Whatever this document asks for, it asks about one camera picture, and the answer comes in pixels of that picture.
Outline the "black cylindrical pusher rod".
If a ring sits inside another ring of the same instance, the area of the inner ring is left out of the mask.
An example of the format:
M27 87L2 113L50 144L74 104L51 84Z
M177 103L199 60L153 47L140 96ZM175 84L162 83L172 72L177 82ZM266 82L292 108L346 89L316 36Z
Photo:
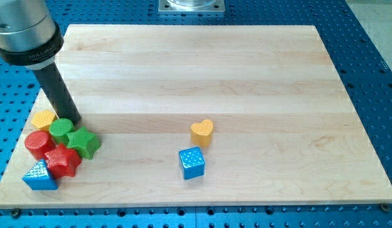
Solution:
M32 72L57 116L67 118L73 124L78 123L81 119L80 113L56 64L51 63L40 70L32 70Z

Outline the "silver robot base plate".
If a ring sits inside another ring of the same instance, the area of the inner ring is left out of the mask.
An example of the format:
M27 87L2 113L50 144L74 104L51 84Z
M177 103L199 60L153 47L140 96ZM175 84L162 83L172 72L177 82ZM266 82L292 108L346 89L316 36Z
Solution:
M224 0L159 0L158 11L160 13L201 13L201 12L224 12Z

